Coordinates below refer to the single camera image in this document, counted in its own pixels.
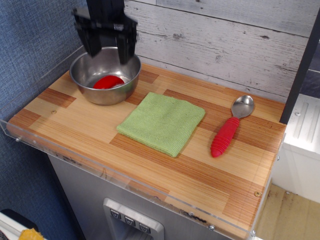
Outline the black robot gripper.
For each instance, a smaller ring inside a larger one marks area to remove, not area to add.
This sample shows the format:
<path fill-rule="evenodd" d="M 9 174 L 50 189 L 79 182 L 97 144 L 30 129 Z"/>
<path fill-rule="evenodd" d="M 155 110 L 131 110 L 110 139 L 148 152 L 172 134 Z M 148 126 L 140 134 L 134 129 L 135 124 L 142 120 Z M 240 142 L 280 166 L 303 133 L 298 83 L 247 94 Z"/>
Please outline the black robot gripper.
<path fill-rule="evenodd" d="M 116 38 L 122 65 L 134 56 L 138 22 L 125 14 L 123 0 L 88 0 L 86 6 L 73 8 L 72 14 L 78 36 L 91 57 L 102 49 L 101 35 Z"/>

